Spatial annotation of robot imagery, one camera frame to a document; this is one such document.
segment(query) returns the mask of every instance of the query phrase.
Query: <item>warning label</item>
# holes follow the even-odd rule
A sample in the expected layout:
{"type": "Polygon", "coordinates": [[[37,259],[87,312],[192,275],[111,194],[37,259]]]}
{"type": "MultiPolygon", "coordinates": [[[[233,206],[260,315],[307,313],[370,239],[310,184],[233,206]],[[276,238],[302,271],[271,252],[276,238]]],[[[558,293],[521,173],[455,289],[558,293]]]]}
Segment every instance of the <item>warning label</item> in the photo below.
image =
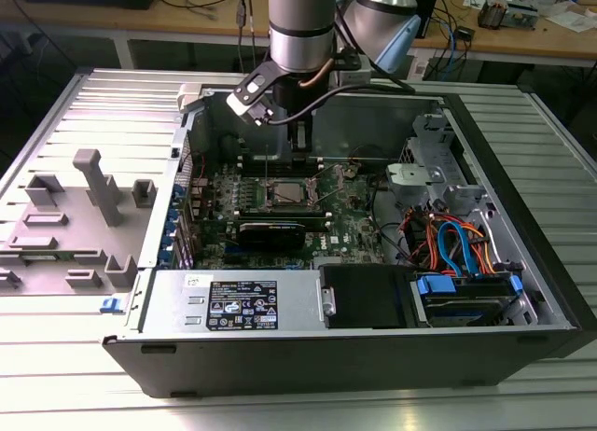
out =
{"type": "Polygon", "coordinates": [[[277,291],[275,281],[212,282],[207,328],[213,331],[277,329],[277,291]]]}

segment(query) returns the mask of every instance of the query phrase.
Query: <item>floor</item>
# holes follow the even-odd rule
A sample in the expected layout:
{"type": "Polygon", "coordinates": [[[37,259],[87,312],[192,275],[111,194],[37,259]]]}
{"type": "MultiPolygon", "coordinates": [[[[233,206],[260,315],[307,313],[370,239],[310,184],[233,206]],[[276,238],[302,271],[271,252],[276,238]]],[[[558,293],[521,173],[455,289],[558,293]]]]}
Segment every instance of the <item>floor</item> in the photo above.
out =
{"type": "MultiPolygon", "coordinates": [[[[53,38],[64,52],[80,67],[118,67],[118,57],[108,40],[97,38],[53,38]]],[[[10,55],[11,50],[0,44],[0,173],[19,153],[36,125],[68,83],[74,69],[48,44],[44,37],[34,37],[33,53],[29,56],[10,55]]],[[[230,72],[238,69],[235,46],[188,45],[134,41],[134,57],[140,68],[152,70],[197,70],[230,72]]],[[[250,67],[251,50],[243,50],[246,67],[250,67]]],[[[399,76],[406,76],[408,58],[399,76]]],[[[468,62],[462,71],[447,75],[446,81],[481,82],[496,84],[516,80],[520,68],[514,64],[468,62]]],[[[584,108],[568,127],[588,152],[597,156],[597,89],[583,92],[581,69],[553,66],[535,66],[524,70],[519,84],[530,86],[549,108],[562,120],[569,116],[571,107],[587,100],[584,108]]]]}

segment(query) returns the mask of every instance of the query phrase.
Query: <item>gray plastic block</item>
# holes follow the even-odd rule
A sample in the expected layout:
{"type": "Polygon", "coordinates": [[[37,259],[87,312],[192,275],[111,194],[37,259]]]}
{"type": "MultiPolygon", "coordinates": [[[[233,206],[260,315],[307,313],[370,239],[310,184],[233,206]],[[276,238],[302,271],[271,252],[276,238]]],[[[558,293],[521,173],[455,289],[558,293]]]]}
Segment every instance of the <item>gray plastic block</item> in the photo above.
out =
{"type": "MultiPolygon", "coordinates": [[[[13,270],[23,280],[19,288],[20,295],[73,294],[74,288],[66,283],[65,278],[68,270],[76,268],[97,271],[103,284],[99,288],[92,288],[93,294],[131,290],[130,287],[112,286],[104,274],[105,263],[109,256],[114,256],[118,263],[124,263],[128,255],[132,255],[134,261],[139,261],[152,210],[135,206],[131,188],[121,190],[118,210],[122,214],[122,222],[117,228],[109,228],[100,209],[91,206],[87,188],[64,189],[65,192],[53,195],[57,206],[52,213],[64,213],[68,223],[64,226],[26,226],[23,218],[40,214],[39,209],[29,203],[21,220],[15,223],[10,236],[0,246],[3,250],[0,253],[0,267],[13,270]],[[9,247],[14,237],[48,236],[58,242],[56,249],[22,250],[9,247]]],[[[14,289],[0,287],[0,296],[3,295],[13,296],[14,289]]]]}
{"type": "Polygon", "coordinates": [[[115,257],[110,256],[105,264],[104,272],[113,286],[118,288],[132,287],[137,276],[137,264],[132,256],[128,256],[124,267],[121,268],[115,257]]]}
{"type": "Polygon", "coordinates": [[[18,288],[21,283],[21,279],[13,271],[0,270],[0,287],[18,288]]]}
{"type": "Polygon", "coordinates": [[[27,187],[25,192],[29,195],[31,202],[39,209],[52,209],[56,207],[56,202],[52,198],[52,193],[63,192],[64,188],[53,174],[36,174],[27,187]]]}
{"type": "Polygon", "coordinates": [[[14,237],[8,247],[19,249],[56,249],[54,237],[14,237]]]}
{"type": "MultiPolygon", "coordinates": [[[[104,176],[105,184],[108,187],[108,191],[112,194],[112,198],[116,205],[122,199],[122,192],[118,189],[116,185],[116,181],[114,180],[114,176],[112,174],[107,174],[104,176]]],[[[97,202],[95,202],[95,197],[93,196],[93,192],[91,190],[87,190],[87,196],[90,197],[91,205],[97,207],[97,202]]]]}
{"type": "Polygon", "coordinates": [[[80,250],[77,252],[79,254],[75,254],[73,257],[79,265],[104,265],[108,260],[103,249],[80,250]]]}
{"type": "Polygon", "coordinates": [[[22,222],[29,228],[37,226],[65,226],[68,223],[68,216],[62,212],[55,214],[29,214],[25,216],[22,222]]]}
{"type": "Polygon", "coordinates": [[[20,255],[4,254],[0,256],[0,265],[2,266],[27,266],[27,261],[20,255]]]}
{"type": "Polygon", "coordinates": [[[97,149],[79,149],[73,165],[83,173],[97,206],[102,212],[105,224],[114,228],[122,221],[122,215],[114,202],[114,195],[105,183],[104,174],[100,169],[102,155],[97,149]]]}
{"type": "Polygon", "coordinates": [[[132,185],[132,197],[140,209],[150,209],[156,201],[158,191],[151,179],[137,179],[132,185]]]}
{"type": "Polygon", "coordinates": [[[73,288],[102,286],[102,279],[95,270],[68,270],[64,280],[73,288]]]}

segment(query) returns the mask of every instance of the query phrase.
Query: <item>wooden table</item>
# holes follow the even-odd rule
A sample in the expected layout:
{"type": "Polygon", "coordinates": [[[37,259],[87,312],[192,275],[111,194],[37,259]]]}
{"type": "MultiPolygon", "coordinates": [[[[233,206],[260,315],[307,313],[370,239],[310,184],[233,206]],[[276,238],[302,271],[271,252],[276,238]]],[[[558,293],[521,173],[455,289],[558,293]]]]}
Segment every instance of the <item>wooden table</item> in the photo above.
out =
{"type": "MultiPolygon", "coordinates": [[[[489,30],[479,28],[477,16],[479,11],[463,7],[464,0],[445,0],[449,12],[456,18],[458,24],[475,30],[475,37],[467,59],[479,61],[496,61],[505,63],[536,63],[546,65],[571,65],[580,67],[593,66],[597,60],[597,29],[593,28],[583,33],[575,33],[560,25],[540,18],[533,31],[515,28],[501,28],[489,30]]],[[[582,6],[573,10],[584,12],[587,6],[597,7],[597,0],[578,0],[582,6]]],[[[443,9],[438,0],[436,7],[443,9]]],[[[447,47],[447,41],[440,32],[437,22],[432,22],[425,39],[417,39],[413,46],[415,62],[419,68],[424,68],[426,62],[437,56],[447,47]]],[[[460,42],[458,49],[464,49],[460,42]]]]}
{"type": "MultiPolygon", "coordinates": [[[[24,0],[19,1],[29,16],[50,35],[112,39],[123,68],[134,68],[130,40],[236,44],[238,37],[235,23],[238,0],[217,5],[215,21],[187,9],[168,7],[160,0],[149,10],[141,11],[112,7],[27,4],[24,0]]],[[[169,1],[183,3],[183,0],[169,1]]],[[[196,3],[211,1],[215,0],[195,0],[196,3]]],[[[597,29],[578,34],[545,19],[539,20],[534,31],[481,29],[477,26],[478,11],[473,8],[463,9],[462,1],[446,0],[449,11],[459,19],[459,23],[476,30],[468,59],[573,66],[591,66],[597,60],[597,29]]],[[[597,6],[597,0],[579,2],[597,6]]],[[[254,0],[254,8],[257,44],[267,46],[268,0],[254,0]]],[[[420,77],[428,60],[446,47],[446,39],[439,28],[439,24],[433,22],[427,37],[415,40],[410,50],[410,54],[415,56],[410,77],[420,77]]],[[[11,0],[0,0],[0,30],[20,34],[36,32],[11,0]]],[[[248,26],[244,29],[244,44],[249,44],[247,35],[248,26]]]]}

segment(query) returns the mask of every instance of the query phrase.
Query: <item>workbench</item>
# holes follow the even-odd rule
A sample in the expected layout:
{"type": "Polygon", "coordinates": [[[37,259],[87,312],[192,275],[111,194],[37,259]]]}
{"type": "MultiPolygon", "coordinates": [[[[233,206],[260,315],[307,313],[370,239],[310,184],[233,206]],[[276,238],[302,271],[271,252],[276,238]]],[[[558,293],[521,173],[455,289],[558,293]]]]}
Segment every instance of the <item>workbench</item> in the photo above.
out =
{"type": "MultiPolygon", "coordinates": [[[[29,202],[34,174],[70,185],[79,147],[99,149],[121,188],[160,186],[179,122],[182,84],[233,74],[96,69],[75,75],[0,180],[0,242],[29,202]]],[[[515,86],[414,82],[419,93],[460,95],[539,226],[597,311],[597,166],[534,94],[515,86]]],[[[589,428],[597,344],[534,363],[493,387],[291,396],[155,399],[98,340],[122,315],[99,314],[104,296],[0,298],[3,429],[489,429],[589,428]]]]}
{"type": "MultiPolygon", "coordinates": [[[[187,9],[169,7],[157,0],[146,11],[113,7],[77,7],[52,4],[27,4],[19,0],[24,10],[49,35],[78,35],[109,38],[114,42],[122,68],[134,68],[130,41],[174,41],[187,43],[236,44],[236,0],[217,5],[217,20],[195,14],[187,9]]],[[[183,0],[169,0],[182,4],[183,0]]],[[[203,3],[215,0],[201,0],[203,3]]],[[[463,0],[446,0],[449,12],[463,26],[476,30],[469,60],[536,63],[546,65],[592,66],[597,60],[597,29],[575,33],[553,22],[540,19],[534,31],[516,29],[485,30],[477,26],[475,9],[463,9],[463,0]]],[[[268,40],[268,0],[253,0],[257,45],[265,47],[268,40]]],[[[585,5],[597,5],[597,0],[579,0],[585,5]]],[[[11,0],[0,0],[0,31],[20,35],[38,33],[15,8],[11,0]]],[[[249,28],[244,29],[243,43],[250,44],[249,28]]],[[[409,55],[415,57],[409,78],[420,78],[428,61],[447,47],[439,24],[432,22],[424,39],[417,39],[409,55]]]]}

